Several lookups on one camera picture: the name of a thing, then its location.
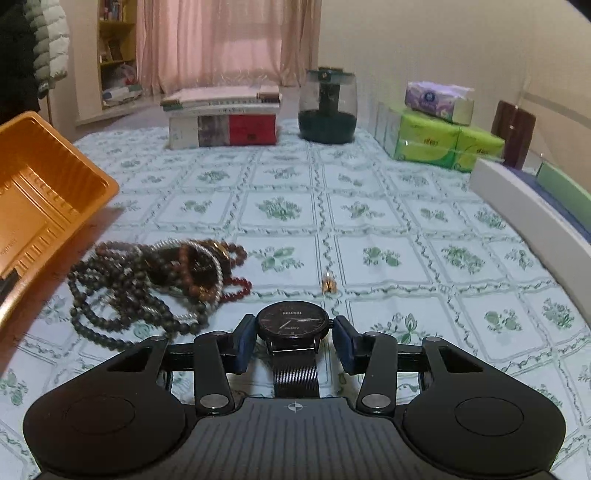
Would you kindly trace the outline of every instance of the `transparent water tank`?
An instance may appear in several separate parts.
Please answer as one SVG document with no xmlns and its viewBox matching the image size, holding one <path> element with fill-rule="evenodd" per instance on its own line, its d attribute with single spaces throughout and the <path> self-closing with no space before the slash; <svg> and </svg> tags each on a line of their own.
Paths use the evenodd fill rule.
<svg viewBox="0 0 591 480">
<path fill-rule="evenodd" d="M 321 67 L 308 70 L 300 89 L 300 133 L 324 144 L 353 141 L 357 124 L 357 82 L 353 73 Z"/>
</svg>

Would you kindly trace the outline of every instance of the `orange tray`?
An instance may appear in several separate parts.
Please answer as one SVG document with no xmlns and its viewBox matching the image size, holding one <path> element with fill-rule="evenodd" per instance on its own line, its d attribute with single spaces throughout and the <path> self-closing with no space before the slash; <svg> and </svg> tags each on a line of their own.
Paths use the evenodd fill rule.
<svg viewBox="0 0 591 480">
<path fill-rule="evenodd" d="M 118 191 L 36 113 L 0 126 L 0 330 L 49 260 Z"/>
</svg>

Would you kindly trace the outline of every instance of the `tablecloth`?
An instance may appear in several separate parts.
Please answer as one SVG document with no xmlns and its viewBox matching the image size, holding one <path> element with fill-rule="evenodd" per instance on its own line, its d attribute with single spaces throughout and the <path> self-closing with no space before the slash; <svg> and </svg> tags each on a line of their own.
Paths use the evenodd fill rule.
<svg viewBox="0 0 591 480">
<path fill-rule="evenodd" d="M 297 133 L 288 121 L 277 146 L 185 151 L 169 150 L 162 128 L 101 132 L 77 143 L 121 191 L 50 266 L 5 330 L 0 479 L 38 472 L 22 436 L 31 403 L 113 355 L 80 339 L 69 323 L 69 265 L 99 240 L 191 237 L 243 245 L 249 257 L 235 274 L 254 285 L 245 300 L 223 305 L 204 332 L 232 330 L 244 314 L 290 299 L 402 343 L 442 336 L 554 402 L 567 424 L 554 473 L 591 480 L 591 332 L 519 235 L 469 190 L 468 175 L 394 162 L 360 129 L 344 146 L 312 144 Z M 320 292 L 327 267 L 339 284 L 331 296 Z M 173 311 L 184 310 L 173 302 Z M 124 338 L 156 333 L 138 323 Z M 262 345 L 255 357 L 246 374 L 230 379 L 236 395 L 272 394 Z M 330 337 L 318 370 L 323 395 L 355 397 L 361 379 L 342 372 Z M 192 401 L 190 374 L 175 376 L 173 393 Z M 399 374 L 398 401 L 417 393 L 416 375 Z"/>
</svg>

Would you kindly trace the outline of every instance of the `pink curtain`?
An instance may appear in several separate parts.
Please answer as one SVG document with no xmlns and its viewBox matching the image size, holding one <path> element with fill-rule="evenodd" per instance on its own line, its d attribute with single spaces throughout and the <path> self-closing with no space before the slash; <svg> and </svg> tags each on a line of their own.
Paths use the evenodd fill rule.
<svg viewBox="0 0 591 480">
<path fill-rule="evenodd" d="M 320 0 L 139 0 L 144 89 L 297 85 L 316 63 Z"/>
</svg>

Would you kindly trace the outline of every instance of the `black mesh watch strap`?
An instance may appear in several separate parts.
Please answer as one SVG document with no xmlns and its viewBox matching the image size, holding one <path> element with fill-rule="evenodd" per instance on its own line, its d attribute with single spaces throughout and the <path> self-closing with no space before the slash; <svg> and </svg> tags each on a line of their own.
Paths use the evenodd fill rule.
<svg viewBox="0 0 591 480">
<path fill-rule="evenodd" d="M 319 398 L 316 353 L 313 348 L 273 352 L 276 398 Z"/>
</svg>

